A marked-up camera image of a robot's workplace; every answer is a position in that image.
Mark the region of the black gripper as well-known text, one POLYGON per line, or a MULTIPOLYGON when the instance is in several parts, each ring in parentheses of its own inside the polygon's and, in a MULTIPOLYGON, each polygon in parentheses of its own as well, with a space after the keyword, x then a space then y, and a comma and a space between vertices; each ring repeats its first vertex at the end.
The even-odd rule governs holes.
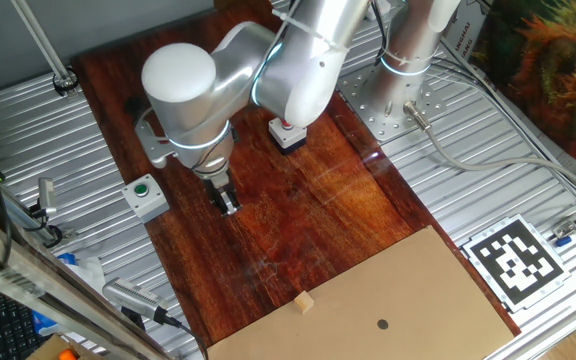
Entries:
POLYGON ((232 190, 228 167, 214 172, 195 171, 194 174, 202 180, 210 203, 218 208, 223 216, 233 215, 240 210, 236 192, 232 190))

